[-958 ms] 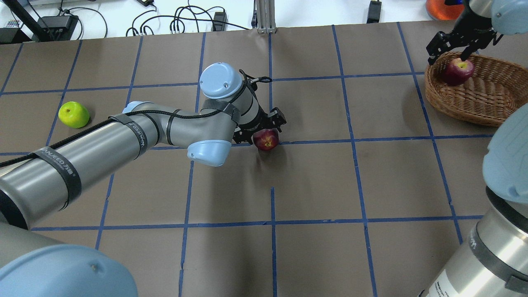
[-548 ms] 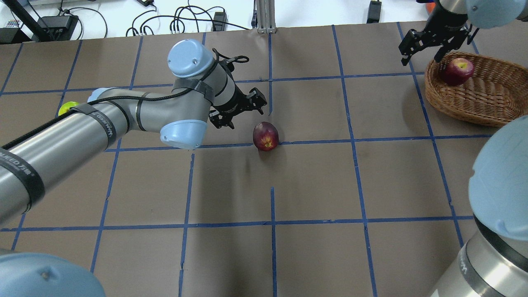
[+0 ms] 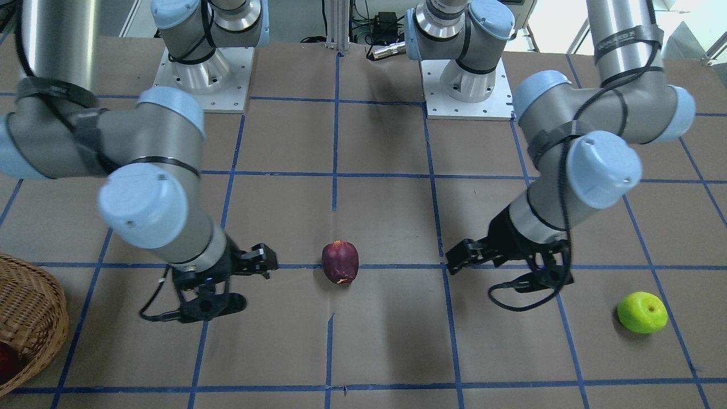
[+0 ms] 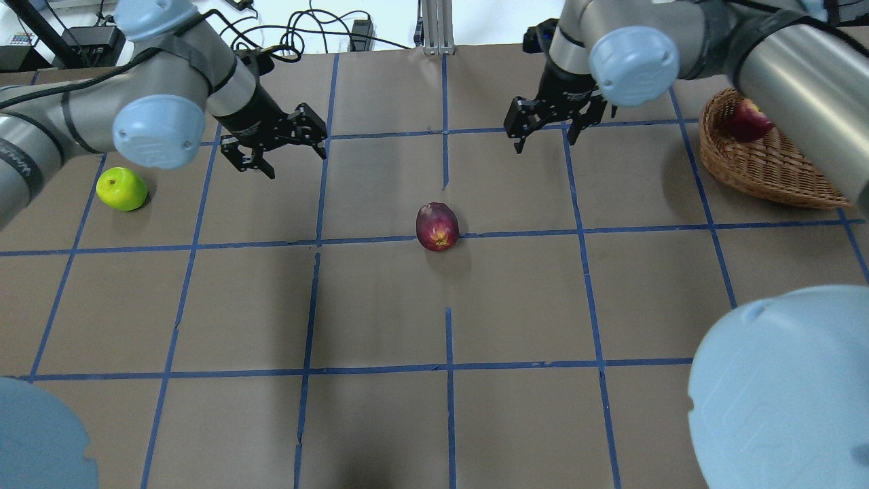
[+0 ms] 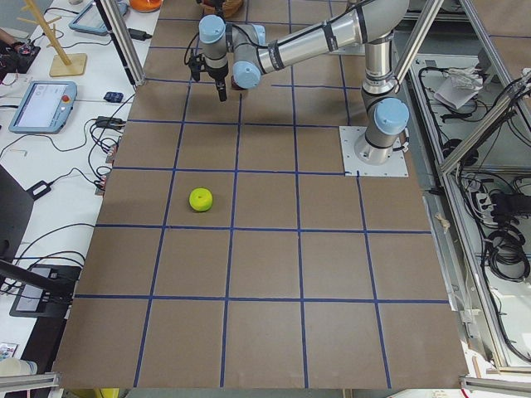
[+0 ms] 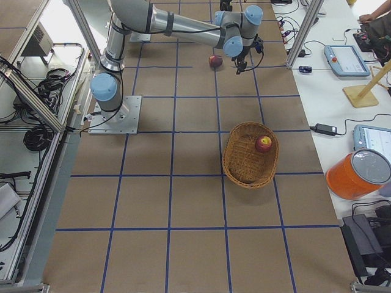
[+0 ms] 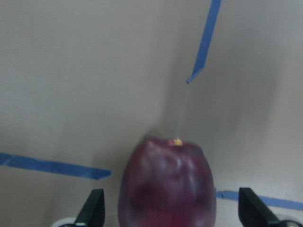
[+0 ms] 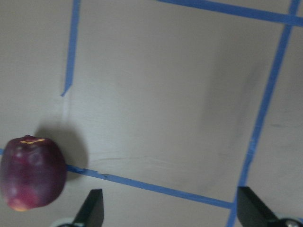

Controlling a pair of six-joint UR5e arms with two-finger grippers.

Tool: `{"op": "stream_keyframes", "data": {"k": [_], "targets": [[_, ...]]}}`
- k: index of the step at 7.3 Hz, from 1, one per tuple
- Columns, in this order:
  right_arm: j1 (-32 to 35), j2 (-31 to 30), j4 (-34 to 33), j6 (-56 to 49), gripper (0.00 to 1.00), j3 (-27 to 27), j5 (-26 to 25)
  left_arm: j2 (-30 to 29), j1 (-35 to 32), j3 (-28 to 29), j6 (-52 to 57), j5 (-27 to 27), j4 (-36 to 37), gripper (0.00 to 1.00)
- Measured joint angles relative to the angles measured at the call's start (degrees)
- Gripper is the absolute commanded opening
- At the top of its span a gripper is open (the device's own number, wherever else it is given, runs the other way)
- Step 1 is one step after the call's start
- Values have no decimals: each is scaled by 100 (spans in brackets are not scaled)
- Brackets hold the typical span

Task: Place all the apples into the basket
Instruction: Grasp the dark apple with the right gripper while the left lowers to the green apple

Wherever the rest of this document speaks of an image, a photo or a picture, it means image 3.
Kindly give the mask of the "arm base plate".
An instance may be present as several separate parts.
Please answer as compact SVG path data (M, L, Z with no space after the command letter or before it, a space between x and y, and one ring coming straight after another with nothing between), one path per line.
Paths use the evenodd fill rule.
M186 91L207 113L243 114L255 54L252 47L218 48L205 62L183 65L171 62L165 49L152 86Z
M502 60L486 74L466 72L454 60L421 61L420 70L429 119L512 119L511 85Z

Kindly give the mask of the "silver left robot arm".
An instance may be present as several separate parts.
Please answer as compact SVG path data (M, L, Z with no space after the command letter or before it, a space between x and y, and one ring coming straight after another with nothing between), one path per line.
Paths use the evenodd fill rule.
M589 1L587 10L600 86L577 89L556 70L520 83L513 109L540 176L489 223L484 238L447 251L450 274L523 260L529 273L501 288L558 292L570 285L570 231L639 183L643 168L633 145L675 140L693 124L693 96L667 83L664 33L652 3Z

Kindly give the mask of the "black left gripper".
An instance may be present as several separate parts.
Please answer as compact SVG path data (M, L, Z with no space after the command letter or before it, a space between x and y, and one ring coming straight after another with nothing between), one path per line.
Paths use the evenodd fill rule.
M463 239L445 253L451 276L462 269L492 261L499 267L507 261L524 260L530 267L530 290L557 289L574 284L571 244L567 239L535 243L520 233L502 210L488 226L486 239Z

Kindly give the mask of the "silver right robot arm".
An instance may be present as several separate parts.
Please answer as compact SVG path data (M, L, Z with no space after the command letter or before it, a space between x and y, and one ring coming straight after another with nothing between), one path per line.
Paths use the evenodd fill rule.
M203 108L186 91L153 86L132 110L99 106L94 1L20 1L16 110L2 115L2 173L18 179L107 178L99 214L124 241L166 262L179 307L141 318L208 322L243 311L232 276L278 269L265 244L242 251L200 206Z

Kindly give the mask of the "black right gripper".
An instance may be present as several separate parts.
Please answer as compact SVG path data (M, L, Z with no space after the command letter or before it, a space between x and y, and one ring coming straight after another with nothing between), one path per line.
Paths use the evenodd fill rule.
M267 244L259 243L250 251L239 251L229 236L213 236L203 253L194 260L169 265L178 295L190 291L199 293L202 289L212 292L181 301L181 323L210 321L247 307L247 299L241 294L213 294L218 283L229 283L229 278L236 274L237 262L239 276L262 275L270 279L270 271L279 269L277 254Z

